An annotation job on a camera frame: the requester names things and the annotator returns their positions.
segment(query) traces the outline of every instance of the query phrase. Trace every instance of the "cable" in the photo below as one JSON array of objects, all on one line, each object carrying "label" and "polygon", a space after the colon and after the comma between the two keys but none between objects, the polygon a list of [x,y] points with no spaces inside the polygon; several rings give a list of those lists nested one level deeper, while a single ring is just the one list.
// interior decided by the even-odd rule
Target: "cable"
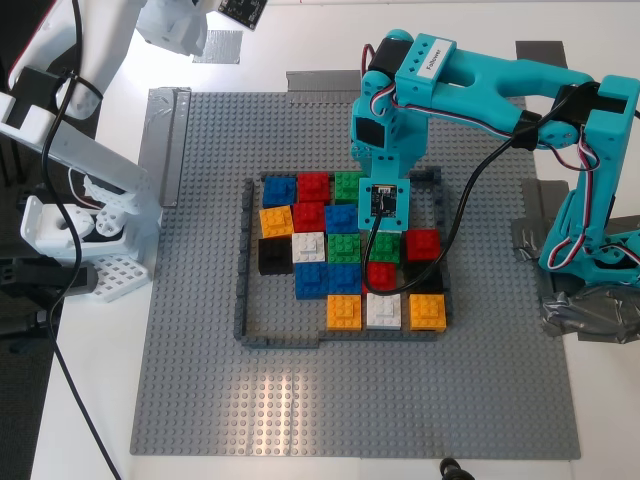
[{"label": "cable", "polygon": [[77,170],[75,168],[69,167],[68,178],[69,178],[69,189],[71,190],[71,194],[73,195],[73,197],[76,199],[77,202],[85,205],[86,207],[92,208],[94,210],[100,210],[100,207],[98,205],[94,205],[93,203],[90,203],[90,202],[87,202],[86,200],[83,200],[76,193],[76,191],[73,188],[73,180],[71,179],[71,172],[74,172],[74,171],[77,172]]},{"label": "cable", "polygon": [[[416,278],[414,278],[413,280],[411,280],[411,281],[405,283],[404,285],[402,285],[402,286],[400,286],[398,288],[395,288],[393,290],[379,290],[379,289],[377,289],[375,287],[372,287],[371,283],[369,282],[369,276],[367,274],[368,267],[369,267],[369,257],[371,256],[371,250],[373,249],[373,244],[375,242],[375,237],[376,237],[376,234],[378,233],[378,229],[380,228],[380,222],[382,221],[382,209],[379,209],[378,214],[376,215],[376,219],[375,219],[375,221],[373,223],[373,227],[371,228],[371,234],[369,235],[369,239],[367,240],[364,259],[362,261],[362,279],[363,279],[363,282],[364,282],[365,286],[369,289],[369,291],[371,293],[373,293],[373,294],[382,295],[382,296],[396,295],[398,293],[406,292],[407,290],[411,289],[412,287],[414,287],[416,285],[419,285],[420,283],[424,282],[431,274],[433,274],[436,271],[436,269],[438,268],[438,266],[440,265],[440,263],[442,262],[442,260],[446,257],[446,255],[449,252],[449,250],[451,249],[451,247],[453,246],[453,242],[454,242],[454,240],[456,238],[456,235],[458,233],[458,229],[460,228],[460,223],[462,222],[462,217],[464,215],[464,210],[465,210],[465,207],[467,205],[467,201],[469,200],[469,196],[471,195],[471,191],[473,189],[473,186],[475,185],[476,181],[478,180],[478,177],[482,174],[484,169],[487,168],[496,158],[498,158],[508,148],[511,147],[511,145],[513,144],[514,138],[517,135],[528,134],[528,133],[530,133],[531,130],[540,129],[542,126],[544,126],[545,124],[547,124],[548,122],[553,120],[553,118],[558,114],[560,109],[562,107],[564,107],[564,105],[566,105],[566,103],[574,95],[576,95],[577,93],[582,92],[583,90],[585,90],[587,88],[592,88],[592,87],[594,87],[596,85],[598,85],[596,82],[587,82],[587,83],[583,83],[582,85],[578,85],[566,97],[564,97],[560,102],[558,102],[540,120],[538,120],[535,124],[533,124],[533,125],[525,128],[525,129],[523,129],[522,131],[518,132],[518,134],[513,135],[510,138],[508,138],[502,145],[500,145],[489,156],[487,156],[480,163],[480,165],[478,165],[476,167],[476,169],[473,171],[473,173],[469,177],[469,180],[467,181],[467,184],[465,185],[464,190],[462,191],[462,195],[460,197],[460,201],[458,202],[458,208],[457,208],[456,214],[455,214],[455,216],[453,218],[451,229],[449,230],[449,234],[447,235],[446,244],[442,248],[442,250],[440,252],[440,255],[438,255],[438,257],[433,261],[433,263],[431,263]],[[422,109],[421,107],[416,107],[416,106],[413,106],[413,105],[407,105],[406,108],[407,107],[408,108]],[[476,123],[476,124],[479,123],[475,119],[471,119],[471,120],[473,120],[473,123]]]},{"label": "cable", "polygon": [[600,247],[600,250],[605,250],[609,248],[615,248],[617,250],[620,250],[622,253],[628,256],[631,260],[633,260],[638,265],[640,265],[640,257],[638,257],[638,255],[636,255],[634,252],[629,250],[627,247],[624,247],[622,245],[609,244],[609,245],[603,245],[602,247]]},{"label": "cable", "polygon": [[558,265],[554,265],[556,256],[558,255],[560,250],[562,250],[564,247],[566,247],[571,243],[571,237],[565,238],[562,242],[560,242],[558,245],[553,247],[553,249],[549,254],[549,258],[547,259],[547,268],[549,270],[560,270],[561,268],[566,267],[573,261],[573,259],[576,257],[576,255],[580,251],[580,248],[582,248],[582,245],[584,245],[584,241],[586,240],[586,236],[587,236],[587,229],[591,224],[591,202],[592,202],[591,196],[593,193],[593,172],[594,170],[597,169],[597,166],[591,165],[590,161],[587,159],[587,155],[592,156],[591,152],[593,152],[593,150],[591,150],[591,147],[586,145],[586,142],[584,141],[584,137],[585,137],[584,129],[581,129],[580,138],[578,139],[578,156],[580,157],[580,161],[584,166],[584,168],[581,169],[581,171],[585,172],[585,175],[587,176],[586,187],[584,192],[582,231],[580,232],[580,236],[578,236],[576,243],[573,245],[573,247],[571,247],[569,254]]},{"label": "cable", "polygon": [[[584,137],[585,137],[585,134],[584,134],[584,128],[583,128],[580,131],[580,137],[578,139],[577,149],[578,149],[578,157],[580,158],[580,161],[582,162],[582,164],[584,165],[585,162],[589,164],[589,167],[587,168],[580,168],[580,167],[574,167],[573,165],[569,165],[567,162],[564,161],[564,159],[562,158],[562,155],[560,155],[560,152],[558,152],[558,150],[553,145],[549,145],[549,144],[543,144],[543,145],[547,147],[549,150],[551,150],[551,152],[556,157],[556,160],[558,160],[558,163],[560,163],[560,165],[562,165],[564,168],[568,168],[569,170],[573,170],[574,172],[593,172],[598,168],[600,168],[600,158],[591,149],[591,147],[587,145],[587,143],[584,140]],[[593,159],[595,162],[594,165],[591,165],[591,162],[588,162],[585,156],[591,157],[591,159]]]},{"label": "cable", "polygon": [[372,57],[376,54],[376,51],[373,49],[373,46],[370,43],[367,43],[362,49],[362,60],[360,61],[360,78],[364,77],[364,74],[367,73],[367,56],[371,55]]},{"label": "cable", "polygon": [[[82,47],[83,47],[82,18],[80,15],[80,5],[78,4],[78,0],[71,0],[71,3],[73,5],[73,16],[75,20],[75,35],[76,35],[75,73],[79,75],[82,67]],[[64,374],[64,377],[67,380],[67,383],[69,384],[69,389],[73,394],[73,398],[78,404],[78,408],[82,412],[82,416],[84,417],[84,420],[87,423],[89,430],[91,430],[91,434],[93,435],[93,438],[96,444],[98,445],[98,448],[100,449],[100,452],[102,453],[102,456],[104,457],[109,467],[109,470],[111,470],[113,477],[116,480],[121,480],[120,474],[118,473],[118,470],[116,469],[113,461],[111,460],[111,457],[107,452],[107,449],[102,443],[102,439],[100,438],[100,435],[98,434],[98,431],[96,430],[96,427],[94,426],[91,420],[91,417],[89,416],[89,412],[87,411],[84,403],[82,402],[82,399],[80,398],[80,394],[78,393],[78,390],[73,382],[73,379],[71,378],[71,374],[69,373],[67,364],[64,361],[62,352],[58,347],[58,342],[56,341],[55,333],[53,331],[53,322],[52,322],[53,312],[55,311],[56,307],[59,305],[60,301],[64,298],[67,291],[71,288],[71,286],[75,282],[78,272],[80,271],[80,264],[82,262],[82,247],[80,245],[80,237],[78,235],[78,231],[76,230],[75,225],[73,224],[73,220],[71,219],[71,216],[67,212],[66,208],[64,207],[64,204],[62,203],[62,201],[60,200],[60,197],[58,196],[58,193],[56,192],[55,188],[53,187],[53,184],[51,183],[51,179],[49,177],[49,168],[48,168],[49,167],[49,151],[51,150],[51,145],[53,144],[53,140],[56,136],[56,133],[58,132],[58,128],[60,128],[60,124],[62,123],[67,107],[71,102],[71,97],[73,96],[75,86],[76,86],[75,78],[69,78],[69,87],[67,88],[67,91],[64,95],[58,114],[53,120],[49,133],[47,134],[44,144],[42,145],[42,158],[41,158],[42,180],[45,184],[47,191],[53,198],[54,203],[60,210],[60,213],[62,214],[62,217],[64,218],[67,226],[69,227],[69,233],[71,234],[71,238],[73,239],[73,245],[75,247],[75,253],[76,253],[73,269],[67,284],[65,285],[64,288],[62,288],[58,292],[51,306],[49,307],[49,309],[47,309],[46,326],[47,326],[47,334],[49,336],[51,346],[53,347],[53,351],[56,356],[56,359],[60,364],[62,373]]]},{"label": "cable", "polygon": [[396,84],[392,83],[388,86],[386,86],[385,88],[383,88],[382,90],[380,90],[378,93],[376,93],[372,98],[371,98],[371,103],[370,103],[370,108],[371,108],[371,113],[373,113],[376,117],[382,117],[386,111],[385,108],[383,108],[380,113],[378,113],[376,111],[376,102],[378,100],[380,100],[381,98],[386,97],[387,95],[391,95],[393,94],[393,92],[396,89]]}]

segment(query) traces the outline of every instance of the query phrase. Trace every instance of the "black cable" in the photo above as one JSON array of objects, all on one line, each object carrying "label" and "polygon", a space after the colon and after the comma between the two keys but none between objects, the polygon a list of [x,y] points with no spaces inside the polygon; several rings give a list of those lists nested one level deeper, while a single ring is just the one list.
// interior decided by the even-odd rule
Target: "black cable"
[{"label": "black cable", "polygon": [[[75,20],[75,33],[76,33],[76,51],[75,51],[75,73],[76,75],[80,74],[80,70],[82,67],[82,18],[80,15],[80,6],[78,4],[78,0],[71,0],[71,3],[73,4],[73,16],[74,16],[74,20]],[[65,379],[67,380],[67,383],[69,384],[69,389],[71,390],[71,393],[73,394],[73,398],[75,399],[76,403],[78,404],[78,408],[80,409],[80,411],[82,412],[82,416],[84,417],[85,422],[87,423],[87,426],[89,427],[89,430],[91,430],[91,434],[93,435],[93,438],[96,442],[96,444],[98,445],[98,448],[100,449],[100,453],[102,453],[102,456],[104,457],[105,461],[107,462],[107,465],[109,466],[109,470],[111,470],[111,473],[113,474],[113,477],[116,478],[116,480],[121,480],[120,474],[118,473],[118,470],[116,469],[116,466],[114,465],[113,461],[111,460],[111,457],[109,456],[109,453],[107,452],[107,449],[105,448],[104,444],[102,443],[102,439],[100,438],[100,435],[98,434],[98,431],[96,430],[96,427],[93,424],[93,421],[91,420],[91,417],[89,416],[89,412],[87,411],[87,408],[85,407],[84,403],[82,402],[82,399],[80,398],[80,394],[78,393],[78,390],[73,382],[73,379],[71,378],[71,374],[69,373],[69,369],[67,368],[67,364],[64,361],[64,358],[62,356],[62,352],[60,351],[60,348],[58,347],[58,342],[56,341],[56,336],[55,333],[53,331],[53,322],[52,322],[52,317],[53,317],[53,313],[54,310],[56,309],[56,307],[59,305],[60,301],[64,298],[64,296],[66,295],[67,291],[71,288],[71,286],[73,285],[73,283],[76,280],[76,277],[78,275],[78,272],[80,271],[80,264],[82,262],[82,247],[80,244],[80,236],[78,235],[78,231],[75,228],[75,225],[73,224],[73,220],[71,219],[71,216],[69,215],[69,213],[67,212],[67,209],[64,207],[64,204],[62,203],[62,201],[60,200],[60,197],[58,196],[58,193],[56,192],[55,188],[53,187],[53,184],[51,183],[51,178],[49,177],[49,151],[51,150],[51,145],[53,144],[53,140],[56,136],[56,133],[58,132],[58,128],[60,127],[60,124],[62,123],[64,114],[67,110],[67,107],[69,106],[69,103],[71,102],[71,97],[73,96],[73,92],[75,90],[76,87],[76,78],[74,77],[70,77],[69,78],[69,87],[67,89],[67,92],[64,95],[64,98],[62,100],[62,104],[60,105],[60,109],[58,111],[58,114],[56,115],[53,124],[51,125],[51,129],[49,130],[49,133],[47,134],[47,137],[44,141],[44,144],[42,145],[42,158],[41,158],[41,166],[42,166],[42,180],[44,182],[44,185],[47,189],[47,191],[49,192],[49,194],[51,195],[51,198],[53,198],[54,203],[56,204],[56,206],[58,207],[58,209],[60,210],[60,213],[62,214],[62,217],[64,218],[65,223],[67,224],[67,226],[69,227],[69,232],[71,234],[71,237],[73,239],[73,246],[75,248],[75,261],[73,264],[73,269],[71,272],[71,275],[69,277],[69,280],[67,281],[67,284],[65,285],[64,288],[62,288],[58,294],[56,295],[56,297],[53,299],[53,302],[51,304],[51,306],[49,307],[49,309],[47,310],[47,316],[46,316],[46,327],[47,327],[47,334],[49,337],[49,340],[51,342],[51,346],[53,347],[53,351],[54,354],[56,356],[56,359],[58,360],[58,363],[60,364],[60,368],[62,369],[62,373],[64,374]]]},{"label": "black cable", "polygon": [[593,86],[598,86],[598,85],[599,84],[597,82],[587,82],[587,83],[583,83],[582,85],[579,85],[574,90],[572,90],[566,97],[564,97],[560,102],[558,102],[558,104],[555,107],[553,107],[545,116],[543,116],[535,124],[521,130],[517,134],[514,134],[510,139],[505,141],[496,150],[494,150],[488,157],[486,157],[482,161],[482,163],[480,163],[480,165],[478,165],[476,169],[473,171],[473,173],[469,177],[469,180],[467,181],[467,184],[464,187],[464,190],[462,191],[460,201],[458,202],[458,209],[456,210],[456,214],[453,217],[453,222],[451,224],[451,230],[449,230],[449,234],[447,235],[447,242],[445,246],[442,248],[442,250],[440,251],[440,255],[438,255],[438,257],[416,278],[405,283],[400,287],[394,288],[393,290],[379,290],[375,287],[372,287],[371,283],[369,282],[369,275],[367,274],[369,269],[369,257],[371,256],[373,243],[375,242],[375,237],[376,237],[376,234],[378,233],[378,229],[380,228],[380,222],[382,221],[382,208],[379,208],[378,214],[376,215],[376,219],[373,222],[373,227],[371,228],[371,234],[369,235],[369,238],[367,240],[367,246],[365,248],[364,258],[362,260],[362,281],[364,282],[367,289],[369,289],[369,291],[375,295],[381,295],[381,296],[397,295],[399,293],[406,292],[407,290],[413,288],[416,285],[421,284],[427,278],[429,278],[429,276],[436,271],[436,269],[438,268],[442,260],[444,260],[444,258],[447,256],[447,253],[453,246],[453,242],[456,238],[456,235],[458,234],[458,229],[460,228],[460,223],[462,222],[462,217],[464,215],[465,207],[467,206],[467,201],[469,200],[469,196],[471,195],[471,190],[473,189],[473,186],[475,185],[476,181],[478,180],[478,177],[480,176],[480,174],[482,174],[484,169],[487,168],[496,158],[502,155],[505,152],[505,150],[511,147],[514,139],[517,136],[527,135],[529,132],[531,132],[531,130],[536,130],[536,131],[539,130],[545,124],[553,120],[553,118],[558,114],[560,109],[564,105],[566,105],[566,103],[571,99],[572,96],[576,95],[582,90],[591,88]]}]

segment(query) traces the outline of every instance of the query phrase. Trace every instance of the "yellow lego brick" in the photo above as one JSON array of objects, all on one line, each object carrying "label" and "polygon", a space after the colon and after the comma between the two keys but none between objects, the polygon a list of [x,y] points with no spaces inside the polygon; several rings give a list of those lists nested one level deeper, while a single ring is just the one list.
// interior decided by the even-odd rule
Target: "yellow lego brick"
[{"label": "yellow lego brick", "polygon": [[444,295],[409,295],[409,327],[444,332],[447,328]]},{"label": "yellow lego brick", "polygon": [[262,237],[288,237],[293,232],[293,217],[289,206],[260,210]]},{"label": "yellow lego brick", "polygon": [[327,330],[362,330],[360,295],[329,295],[327,302]]}]

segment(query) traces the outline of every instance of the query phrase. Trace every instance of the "red and white wire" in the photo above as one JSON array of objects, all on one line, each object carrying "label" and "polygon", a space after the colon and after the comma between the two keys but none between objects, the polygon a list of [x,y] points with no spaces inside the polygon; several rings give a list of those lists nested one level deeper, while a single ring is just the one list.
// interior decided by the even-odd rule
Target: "red and white wire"
[{"label": "red and white wire", "polygon": [[360,78],[364,77],[364,74],[367,73],[367,57],[371,55],[372,57],[376,54],[376,51],[373,49],[371,44],[367,43],[362,49],[362,60],[360,61]]},{"label": "red and white wire", "polygon": [[393,92],[396,89],[396,84],[392,83],[391,85],[383,88],[382,90],[380,90],[378,93],[376,93],[373,97],[371,97],[371,104],[370,104],[370,108],[371,108],[371,113],[373,113],[376,117],[381,117],[384,115],[386,109],[382,109],[379,113],[376,110],[376,104],[377,102],[379,102],[382,98],[393,94]]},{"label": "red and white wire", "polygon": [[372,98],[371,98],[371,112],[377,116],[380,117],[382,115],[384,115],[384,110],[382,110],[382,112],[378,112],[375,108],[376,103],[383,97],[393,94],[393,96],[391,97],[391,104],[395,107],[395,108],[400,108],[403,110],[412,110],[415,112],[421,112],[421,113],[426,113],[427,115],[432,115],[434,117],[438,117],[438,118],[444,118],[447,120],[454,120],[456,122],[465,122],[471,125],[474,125],[480,129],[486,130],[487,132],[496,135],[500,138],[504,138],[504,139],[508,139],[511,138],[511,134],[504,132],[502,130],[498,130],[497,128],[492,127],[491,125],[481,122],[479,120],[475,120],[473,118],[470,117],[466,117],[464,115],[457,115],[455,113],[449,113],[449,112],[443,112],[441,110],[436,110],[433,108],[427,108],[427,107],[420,107],[418,105],[400,105],[398,104],[398,102],[395,99],[395,83],[392,83],[391,85],[389,85],[387,88],[384,88],[382,90],[380,90],[378,93],[376,93]]},{"label": "red and white wire", "polygon": [[[587,231],[587,228],[589,228],[589,224],[591,223],[591,202],[592,202],[591,194],[593,192],[593,171],[597,168],[597,166],[591,165],[591,163],[587,159],[587,156],[594,158],[597,162],[599,162],[599,159],[595,155],[593,150],[591,150],[591,147],[589,147],[586,144],[584,140],[584,131],[580,132],[580,138],[578,139],[578,151],[579,151],[578,156],[580,157],[580,161],[582,162],[582,165],[583,165],[583,168],[578,170],[584,172],[587,176],[586,188],[584,192],[584,208],[582,213],[583,215],[582,216],[582,232],[580,233],[580,236],[578,237],[576,242],[573,244],[573,247],[571,247],[569,254],[565,257],[565,259],[562,262],[558,263],[557,265],[554,265],[556,257],[558,256],[558,253],[560,252],[560,250],[562,250],[563,248],[565,248],[571,243],[571,237],[565,238],[562,242],[560,242],[558,245],[553,247],[553,249],[551,250],[551,253],[549,254],[549,258],[547,259],[547,268],[549,270],[560,270],[566,267],[567,265],[569,265],[573,261],[573,259],[576,257],[576,255],[582,248],[582,245],[584,245],[584,241],[586,238],[586,231]],[[556,154],[556,158],[558,158],[558,160],[563,165],[565,165],[565,163],[560,160],[561,157],[559,156],[559,154],[557,154],[556,151],[554,151],[554,153]]]},{"label": "red and white wire", "polygon": [[628,249],[627,247],[624,247],[622,245],[604,245],[602,247],[603,249],[605,248],[615,248],[617,250],[620,250],[622,253],[624,253],[627,257],[629,257],[631,260],[633,260],[634,262],[636,262],[638,265],[640,265],[640,257],[638,255],[636,255],[634,252],[632,252],[630,249]]}]

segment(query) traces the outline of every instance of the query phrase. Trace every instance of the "circuit board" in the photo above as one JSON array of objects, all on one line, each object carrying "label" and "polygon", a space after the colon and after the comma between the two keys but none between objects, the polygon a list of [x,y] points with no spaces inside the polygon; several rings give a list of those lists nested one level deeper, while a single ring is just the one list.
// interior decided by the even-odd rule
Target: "circuit board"
[{"label": "circuit board", "polygon": [[382,216],[395,218],[398,191],[395,185],[374,185],[371,192],[371,215],[378,215],[382,205]]},{"label": "circuit board", "polygon": [[222,0],[218,12],[255,30],[267,0]]}]

